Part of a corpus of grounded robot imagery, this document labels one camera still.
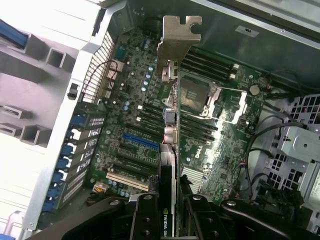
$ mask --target metal mesh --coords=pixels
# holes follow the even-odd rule
[[[99,65],[110,59],[114,45],[115,43],[111,39],[109,32],[106,32],[101,47],[92,56],[91,63],[84,78],[84,102],[94,103],[96,101],[108,64]]]

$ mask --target metal pcie bracket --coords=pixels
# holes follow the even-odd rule
[[[163,17],[163,40],[158,45],[158,63],[156,73],[162,80],[169,82],[178,74],[178,64],[184,59],[193,44],[200,43],[201,35],[191,32],[193,25],[201,25],[201,16],[187,16],[185,24],[180,24],[179,16]]]

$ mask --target motherboard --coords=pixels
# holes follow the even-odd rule
[[[159,42],[138,28],[117,40],[113,70],[99,90],[106,120],[87,175],[91,188],[102,183],[129,198],[147,192],[148,177],[158,174],[164,109],[175,103],[172,85],[155,73]],[[268,81],[255,69],[196,47],[179,76],[180,175],[187,175],[194,194],[219,204],[237,180]]]

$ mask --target green circuit board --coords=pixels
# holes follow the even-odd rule
[[[171,91],[171,85],[162,83],[154,73],[158,43],[139,29],[120,36],[116,43],[113,59],[124,66],[117,73],[110,97],[104,99],[107,117],[87,175],[86,184],[90,187],[96,181],[103,182],[109,185],[110,192],[128,197],[145,192],[148,176],[158,172],[157,144],[163,140],[163,108],[170,106]],[[195,47],[192,51],[224,66],[235,64]],[[181,172],[198,173],[197,179],[190,178],[200,182],[198,193],[219,204],[228,197],[236,180],[234,169],[245,156],[267,95],[268,81],[261,72],[241,64],[235,78],[226,80],[212,79],[190,69],[188,64],[180,68]],[[259,91],[255,89],[251,94],[251,86]],[[204,119],[200,114],[212,88],[220,90],[214,102],[214,118]],[[230,123],[241,108],[243,95],[243,114],[235,124]],[[114,177],[107,178],[107,174],[125,178],[116,181]],[[128,180],[138,185],[124,184]]]

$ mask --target sticker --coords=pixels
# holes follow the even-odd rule
[[[245,35],[248,35],[249,37],[252,37],[252,38],[255,38],[259,34],[258,31],[251,30],[250,28],[247,28],[244,26],[238,26],[235,29],[235,31],[242,33],[242,34],[245,34]]]

